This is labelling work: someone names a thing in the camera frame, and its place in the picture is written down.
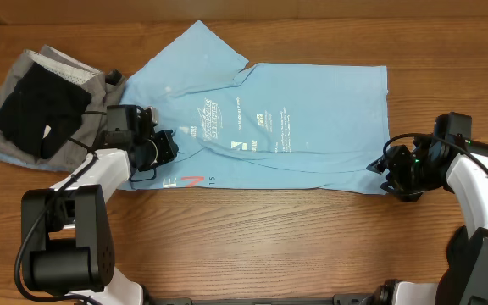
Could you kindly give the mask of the light blue printed t-shirt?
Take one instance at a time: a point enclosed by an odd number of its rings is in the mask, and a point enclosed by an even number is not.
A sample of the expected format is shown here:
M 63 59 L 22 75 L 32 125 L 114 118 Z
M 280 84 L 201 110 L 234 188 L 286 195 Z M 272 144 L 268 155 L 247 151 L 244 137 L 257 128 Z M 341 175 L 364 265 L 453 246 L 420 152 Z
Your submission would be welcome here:
M 389 137 L 384 66 L 255 64 L 196 22 L 131 76 L 179 151 L 138 189 L 324 188 L 378 194 Z

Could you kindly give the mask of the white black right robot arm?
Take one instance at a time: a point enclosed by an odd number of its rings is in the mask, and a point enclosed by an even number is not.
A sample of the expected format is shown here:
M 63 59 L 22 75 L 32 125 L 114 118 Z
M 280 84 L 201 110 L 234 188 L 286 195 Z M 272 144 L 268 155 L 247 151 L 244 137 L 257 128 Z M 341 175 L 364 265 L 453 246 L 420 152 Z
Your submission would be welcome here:
M 446 247 L 448 268 L 436 284 L 388 280 L 365 304 L 488 305 L 488 144 L 473 140 L 472 119 L 440 115 L 430 134 L 412 133 L 413 149 L 390 139 L 369 171 L 385 174 L 381 189 L 403 202 L 442 188 L 453 193 L 464 225 Z

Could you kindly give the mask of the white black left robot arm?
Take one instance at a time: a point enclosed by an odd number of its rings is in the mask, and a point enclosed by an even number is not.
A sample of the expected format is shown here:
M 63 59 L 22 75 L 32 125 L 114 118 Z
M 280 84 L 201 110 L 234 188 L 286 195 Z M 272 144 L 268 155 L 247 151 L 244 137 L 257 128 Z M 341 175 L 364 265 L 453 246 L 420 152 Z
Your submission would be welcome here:
M 99 149 L 89 149 L 72 174 L 21 200 L 21 245 L 14 283 L 33 302 L 152 304 L 145 286 L 115 265 L 106 204 L 134 174 L 173 161 L 172 130 L 157 130 L 158 111 L 138 105 L 103 111 L 107 128 Z

